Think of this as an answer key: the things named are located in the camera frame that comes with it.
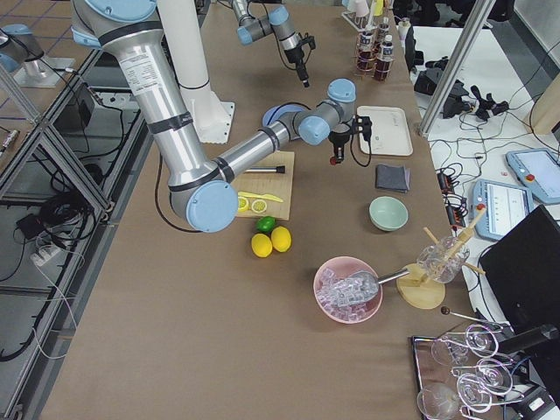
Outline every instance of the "blue joint cap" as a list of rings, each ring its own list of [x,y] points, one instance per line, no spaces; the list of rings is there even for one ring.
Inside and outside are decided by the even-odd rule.
[[[89,48],[94,48],[95,50],[101,50],[102,45],[99,42],[99,39],[93,37],[87,33],[80,32],[75,30],[73,27],[72,34],[73,34],[73,41],[76,44],[80,44],[81,46],[87,46]]]
[[[11,73],[18,69],[19,64],[9,55],[0,52],[0,66],[2,66],[6,72]]]
[[[253,37],[245,27],[237,28],[237,37],[241,41],[241,44],[244,46],[248,46],[249,44],[253,44]]]
[[[297,129],[301,138],[312,146],[321,143],[331,132],[329,124],[319,116],[307,116]]]
[[[33,32],[25,24],[7,24],[2,31],[8,35],[32,35]]]
[[[210,181],[200,186],[186,203],[186,220],[202,232],[218,232],[235,218],[239,199],[225,181]]]
[[[104,18],[126,24],[142,22],[156,10],[156,0],[85,0],[85,2]]]
[[[269,13],[269,22],[274,26],[283,24],[289,18],[290,13],[288,13],[288,10],[283,6],[280,6],[279,8],[274,9],[271,13]]]
[[[348,79],[333,80],[327,90],[329,98],[337,102],[354,102],[356,86]]]

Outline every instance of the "yellow lemon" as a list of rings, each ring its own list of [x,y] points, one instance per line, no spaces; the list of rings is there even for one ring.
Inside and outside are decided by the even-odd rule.
[[[256,234],[251,239],[251,248],[256,256],[266,258],[272,252],[272,242],[266,234]]]
[[[290,231],[284,226],[279,226],[272,231],[272,246],[278,252],[286,252],[291,246]]]
[[[246,212],[247,210],[249,210],[249,200],[246,199],[245,197],[242,197],[241,195],[237,196],[238,202],[237,202],[237,211],[239,213],[241,212]]]
[[[253,204],[251,204],[251,210],[253,210],[254,213],[264,213],[266,208],[267,204],[263,199],[256,199],[253,201]]]

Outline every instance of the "cutting board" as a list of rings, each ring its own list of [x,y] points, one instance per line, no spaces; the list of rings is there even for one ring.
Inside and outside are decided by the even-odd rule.
[[[267,156],[255,166],[279,166],[286,167],[286,173],[243,173],[232,182],[236,191],[246,191],[257,194],[273,194],[280,197],[283,203],[265,200],[267,209],[263,213],[254,213],[251,209],[238,212],[237,217],[263,217],[274,216],[277,219],[287,221],[290,218],[291,184],[294,175],[294,160],[296,154],[293,151],[276,151]]]

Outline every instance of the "lemon slice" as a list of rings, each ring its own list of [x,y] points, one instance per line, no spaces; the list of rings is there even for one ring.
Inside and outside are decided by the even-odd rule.
[[[246,199],[245,197],[242,197],[241,195],[237,196],[238,202],[237,202],[237,211],[239,213],[241,212],[246,212],[247,210],[249,210],[249,200]]]
[[[254,213],[264,213],[266,211],[266,201],[264,201],[263,199],[256,199],[253,201],[253,203],[251,204],[251,210],[253,210]]]

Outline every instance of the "screen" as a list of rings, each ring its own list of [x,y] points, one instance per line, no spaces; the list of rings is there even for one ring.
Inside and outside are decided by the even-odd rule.
[[[544,206],[496,242],[480,264],[516,334],[543,324],[560,329],[560,227]],[[560,404],[560,340],[533,346],[527,353]]]
[[[518,188],[488,184],[488,230],[503,236],[529,213],[527,193]]]
[[[560,166],[543,150],[516,155],[550,197],[560,197]]]

